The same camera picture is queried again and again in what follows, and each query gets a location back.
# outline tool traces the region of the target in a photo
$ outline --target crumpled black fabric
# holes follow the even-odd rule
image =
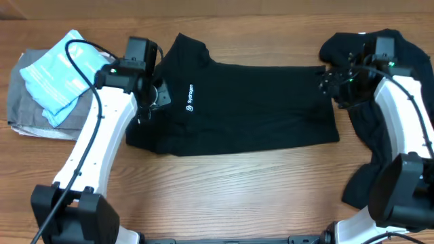
[[[385,29],[365,35],[336,33],[326,41],[319,57],[333,66],[348,66],[351,57],[363,51],[363,44],[377,37],[395,38],[398,64],[412,66],[422,84],[422,99],[431,123],[434,120],[434,74],[430,57],[419,47],[406,41],[397,30]],[[372,151],[369,164],[362,165],[349,180],[342,201],[362,209],[368,204],[370,189],[382,170],[392,162],[389,135],[382,113],[374,101],[363,103],[348,111],[355,133]]]

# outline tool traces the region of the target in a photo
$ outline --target cable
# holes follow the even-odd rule
[[[52,219],[54,218],[54,216],[56,215],[57,211],[59,210],[60,206],[63,204],[63,201],[66,198],[66,195],[68,194],[68,191],[73,187],[74,181],[77,179],[77,177],[80,174],[80,169],[84,164],[84,161],[86,159],[87,154],[90,151],[90,148],[92,147],[92,144],[94,143],[96,134],[98,133],[98,129],[100,127],[101,124],[101,118],[102,118],[102,104],[101,104],[101,99],[100,96],[98,95],[98,92],[96,91],[96,88],[94,87],[94,85],[89,81],[89,79],[83,74],[83,72],[80,70],[80,68],[75,64],[74,60],[71,58],[71,55],[69,54],[69,45],[71,43],[86,43],[89,45],[92,45],[94,47],[97,47],[98,49],[101,49],[102,51],[110,54],[112,57],[114,57],[115,59],[118,59],[118,57],[116,57],[116,55],[112,54],[110,51],[108,51],[107,49],[104,49],[103,47],[92,43],[90,41],[86,41],[86,40],[70,40],[65,44],[65,52],[66,52],[66,57],[68,57],[69,62],[74,66],[75,70],[81,75],[81,77],[83,77],[83,79],[85,80],[85,82],[87,83],[87,85],[89,85],[89,88],[92,90],[92,93],[95,95],[95,99],[98,103],[98,118],[96,120],[96,124],[95,124],[95,129],[94,132],[92,133],[92,136],[89,140],[89,144],[87,144],[86,149],[84,150],[83,156],[81,156],[80,162],[77,166],[77,168],[74,170],[73,173],[73,177],[71,177],[71,180],[69,181],[68,185],[66,186],[66,188],[64,189],[64,192],[62,193],[62,195],[60,195],[60,198],[57,200],[57,203],[54,205],[53,209],[50,211],[50,214],[48,214],[48,217],[45,219],[45,221],[42,223],[41,228],[39,228],[39,231],[36,233],[35,237],[33,238],[31,244],[36,244],[36,242],[39,240],[39,237],[41,237],[42,233],[44,232],[44,230],[47,228],[48,224],[52,221]]]
[[[160,46],[158,46],[158,45],[157,45],[157,49],[158,49],[158,52],[160,52],[160,55],[161,55],[161,61],[162,61],[163,58],[164,58],[163,49],[162,49]]]
[[[411,241],[411,242],[413,242],[413,243],[417,243],[417,244],[425,244],[424,242],[419,241],[418,239],[415,239],[415,238],[413,238],[413,237],[409,237],[409,236],[406,236],[406,235],[403,235],[403,234],[399,234],[399,233],[394,233],[394,232],[386,232],[386,233],[380,234],[380,235],[378,235],[378,236],[372,237],[371,239],[365,241],[365,242],[362,243],[362,244],[370,244],[370,243],[373,243],[373,242],[375,242],[375,241],[377,241],[377,240],[383,239],[383,238],[385,238],[385,237],[387,237],[387,238],[391,238],[391,237],[401,237],[402,239],[405,239],[405,240]]]
[[[377,70],[374,67],[370,67],[370,66],[353,66],[353,68],[359,68],[359,69],[364,69],[364,70],[368,70],[368,71],[372,71],[378,75],[382,75],[383,77],[387,78],[388,80],[390,80],[393,84],[395,84],[396,86],[398,86],[398,88],[405,94],[407,95],[408,99],[410,101],[412,101],[413,107],[416,110],[416,113],[418,115],[419,118],[419,122],[420,122],[420,127],[422,128],[422,133],[423,133],[423,138],[425,139],[425,145],[427,145],[428,151],[429,151],[429,155],[431,156],[432,159],[434,159],[434,150],[432,147],[432,142],[429,140],[428,138],[428,132],[427,132],[427,128],[425,127],[423,118],[422,118],[422,113],[420,112],[419,106],[417,105],[416,101],[414,100],[414,96],[412,94],[410,94],[401,84],[399,84],[396,80],[393,79],[393,77],[385,72],[382,72],[380,70]]]

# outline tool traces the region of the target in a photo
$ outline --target black base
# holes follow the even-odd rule
[[[287,239],[214,239],[175,241],[174,239],[150,239],[146,244],[319,244],[319,235],[294,235]]]

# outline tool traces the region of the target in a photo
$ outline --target gray cloth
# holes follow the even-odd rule
[[[92,92],[80,95],[70,115],[57,128],[53,128],[42,116],[43,108],[32,99],[19,70],[25,68],[48,50],[28,49],[12,69],[7,93],[7,123],[20,134],[45,138],[76,140],[86,121],[92,103]]]

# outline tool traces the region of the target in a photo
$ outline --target printed logo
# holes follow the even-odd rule
[[[190,84],[190,89],[189,89],[189,99],[187,100],[188,104],[192,104],[193,103],[193,92],[195,90],[193,89],[193,85]],[[192,112],[193,111],[193,106],[188,105],[185,107],[185,110]]]
[[[189,90],[189,100],[187,101],[188,103],[193,103],[193,85],[190,84],[190,90]]]

